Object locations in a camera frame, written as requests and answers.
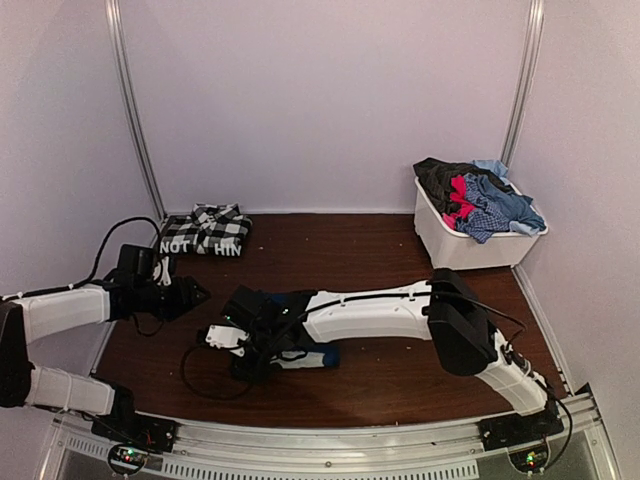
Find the navy blue garment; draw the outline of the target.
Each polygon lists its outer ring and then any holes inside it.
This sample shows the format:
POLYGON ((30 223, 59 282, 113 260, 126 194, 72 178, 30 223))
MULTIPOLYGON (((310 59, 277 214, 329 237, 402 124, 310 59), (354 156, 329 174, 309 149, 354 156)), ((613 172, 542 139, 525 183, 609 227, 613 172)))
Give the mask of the navy blue garment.
MULTIPOLYGON (((302 290, 289 293, 268 293, 281 311, 288 310, 287 316, 302 314, 316 291, 302 290)), ((278 351, 270 361, 275 370, 337 368, 340 365, 340 349, 337 345, 316 343, 302 327, 302 317, 293 326, 278 346, 278 351)))

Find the black white plaid shirt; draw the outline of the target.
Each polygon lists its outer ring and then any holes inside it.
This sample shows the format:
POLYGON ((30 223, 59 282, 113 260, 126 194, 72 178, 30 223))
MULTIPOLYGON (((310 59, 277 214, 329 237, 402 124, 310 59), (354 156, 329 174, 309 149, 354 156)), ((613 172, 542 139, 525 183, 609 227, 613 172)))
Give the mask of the black white plaid shirt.
POLYGON ((160 240, 163 254, 197 254, 239 257, 253 222, 237 203, 196 203, 187 215, 169 222, 160 240))

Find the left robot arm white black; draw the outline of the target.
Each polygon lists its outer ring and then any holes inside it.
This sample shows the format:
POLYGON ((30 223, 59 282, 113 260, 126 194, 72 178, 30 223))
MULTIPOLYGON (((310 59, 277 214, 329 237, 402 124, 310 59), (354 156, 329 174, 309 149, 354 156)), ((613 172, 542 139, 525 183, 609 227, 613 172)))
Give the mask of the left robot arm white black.
POLYGON ((1 405, 75 411, 99 418, 123 444, 144 433, 130 390, 86 376, 34 364, 36 340, 86 325, 148 314, 175 321, 210 298, 193 277, 177 277, 168 257, 125 244, 116 267, 102 280, 19 293, 1 301, 1 405))

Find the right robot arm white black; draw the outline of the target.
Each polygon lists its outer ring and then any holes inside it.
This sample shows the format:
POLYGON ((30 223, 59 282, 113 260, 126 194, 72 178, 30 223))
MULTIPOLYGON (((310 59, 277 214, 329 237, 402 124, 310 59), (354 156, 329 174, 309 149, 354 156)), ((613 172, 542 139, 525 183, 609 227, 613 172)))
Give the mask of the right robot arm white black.
POLYGON ((255 383, 268 376, 272 364, 298 362, 334 341, 427 341, 446 372, 480 379, 511 405, 512 413, 480 423, 485 448, 562 433, 561 403, 553 388, 490 320, 493 311, 447 268, 428 280, 361 292, 269 294, 241 285, 222 310, 225 325, 210 327, 205 341, 231 351, 233 374, 255 383))

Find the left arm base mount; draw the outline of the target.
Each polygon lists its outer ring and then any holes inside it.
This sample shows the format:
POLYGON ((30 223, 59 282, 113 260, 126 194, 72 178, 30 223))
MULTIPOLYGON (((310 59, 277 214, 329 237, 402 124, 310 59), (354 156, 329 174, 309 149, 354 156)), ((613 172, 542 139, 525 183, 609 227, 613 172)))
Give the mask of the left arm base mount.
POLYGON ((87 414, 91 432, 115 442, 106 462, 116 475, 129 478, 140 472, 153 455, 171 453, 178 423, 174 420, 138 413, 131 390, 115 386, 111 410, 104 415, 87 414))

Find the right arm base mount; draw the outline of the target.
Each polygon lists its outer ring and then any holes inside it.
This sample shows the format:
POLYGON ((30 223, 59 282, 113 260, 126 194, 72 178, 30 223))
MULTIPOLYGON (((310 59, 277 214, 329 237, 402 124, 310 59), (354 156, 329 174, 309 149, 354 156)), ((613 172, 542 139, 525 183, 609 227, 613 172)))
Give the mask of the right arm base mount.
POLYGON ((542 474, 552 464, 549 438, 564 432, 560 412, 564 405, 551 395, 541 412, 487 418, 477 423, 485 452, 505 450, 511 466, 520 474, 542 474))

